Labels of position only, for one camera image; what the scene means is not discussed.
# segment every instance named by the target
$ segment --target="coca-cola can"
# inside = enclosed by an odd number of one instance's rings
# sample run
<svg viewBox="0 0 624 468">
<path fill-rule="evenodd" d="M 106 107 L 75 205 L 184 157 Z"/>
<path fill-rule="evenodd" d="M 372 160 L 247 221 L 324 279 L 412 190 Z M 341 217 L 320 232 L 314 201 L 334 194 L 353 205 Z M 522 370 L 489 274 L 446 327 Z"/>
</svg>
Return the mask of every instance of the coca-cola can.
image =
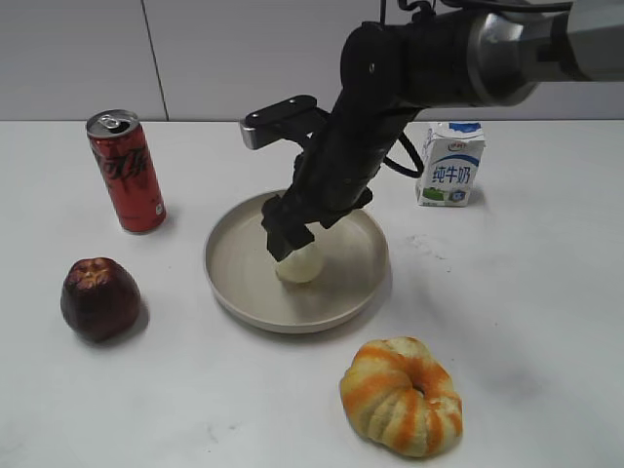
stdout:
<svg viewBox="0 0 624 468">
<path fill-rule="evenodd" d="M 135 233 L 158 227 L 167 214 L 137 115 L 100 112 L 87 121 L 87 135 L 122 227 Z"/>
</svg>

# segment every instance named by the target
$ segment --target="beige plate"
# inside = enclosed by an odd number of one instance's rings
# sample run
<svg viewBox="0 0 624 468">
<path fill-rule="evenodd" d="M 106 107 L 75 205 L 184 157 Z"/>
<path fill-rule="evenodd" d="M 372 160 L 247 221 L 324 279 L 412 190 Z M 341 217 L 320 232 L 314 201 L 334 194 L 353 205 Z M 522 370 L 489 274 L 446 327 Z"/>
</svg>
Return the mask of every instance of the beige plate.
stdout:
<svg viewBox="0 0 624 468">
<path fill-rule="evenodd" d="M 307 285 L 282 283 L 265 248 L 260 208 L 276 193 L 259 195 L 227 213 L 205 250 L 206 272 L 218 301 L 245 322 L 282 333 L 311 333 L 354 317 L 374 298 L 388 270 L 388 245 L 363 211 L 332 229 L 309 226 L 325 256 L 321 274 Z"/>
</svg>

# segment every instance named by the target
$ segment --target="white milk carton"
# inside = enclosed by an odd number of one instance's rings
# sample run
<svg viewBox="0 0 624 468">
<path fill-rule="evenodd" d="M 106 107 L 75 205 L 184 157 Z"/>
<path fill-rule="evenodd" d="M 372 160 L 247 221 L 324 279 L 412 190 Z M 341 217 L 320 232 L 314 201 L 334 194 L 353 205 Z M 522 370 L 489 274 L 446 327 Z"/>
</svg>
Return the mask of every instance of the white milk carton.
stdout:
<svg viewBox="0 0 624 468">
<path fill-rule="evenodd" d="M 423 145 L 425 170 L 416 183 L 418 205 L 465 207 L 486 147 L 481 124 L 429 124 Z"/>
</svg>

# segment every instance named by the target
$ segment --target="red apple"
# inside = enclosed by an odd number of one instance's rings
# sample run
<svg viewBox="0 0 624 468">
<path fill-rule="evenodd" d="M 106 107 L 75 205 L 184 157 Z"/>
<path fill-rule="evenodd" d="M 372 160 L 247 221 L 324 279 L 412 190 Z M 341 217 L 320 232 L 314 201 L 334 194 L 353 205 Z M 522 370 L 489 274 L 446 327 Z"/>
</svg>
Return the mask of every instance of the red apple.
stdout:
<svg viewBox="0 0 624 468">
<path fill-rule="evenodd" d="M 90 341 L 104 341 L 129 329 L 139 309 L 137 283 L 110 258 L 78 260 L 63 282 L 62 316 L 75 332 Z"/>
</svg>

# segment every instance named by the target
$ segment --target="white table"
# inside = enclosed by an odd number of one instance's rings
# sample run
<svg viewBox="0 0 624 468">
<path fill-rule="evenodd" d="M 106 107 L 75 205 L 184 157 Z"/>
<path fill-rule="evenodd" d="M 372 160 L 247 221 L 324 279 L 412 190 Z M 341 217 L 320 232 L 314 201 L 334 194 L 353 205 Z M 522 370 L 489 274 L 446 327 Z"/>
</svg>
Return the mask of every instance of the white table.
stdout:
<svg viewBox="0 0 624 468">
<path fill-rule="evenodd" d="M 355 435 L 337 389 L 362 344 L 403 334 L 464 401 L 463 440 L 423 466 L 622 466 L 624 123 L 486 123 L 466 209 L 418 207 L 383 170 L 370 212 L 392 288 L 309 336 L 231 318 L 202 263 L 221 215 L 288 183 L 296 148 L 248 151 L 231 123 L 145 129 L 170 218 L 134 236 L 82 123 L 0 124 L 0 467 L 413 466 Z M 70 265 L 98 255 L 149 307 L 116 346 L 85 345 L 59 311 Z"/>
</svg>

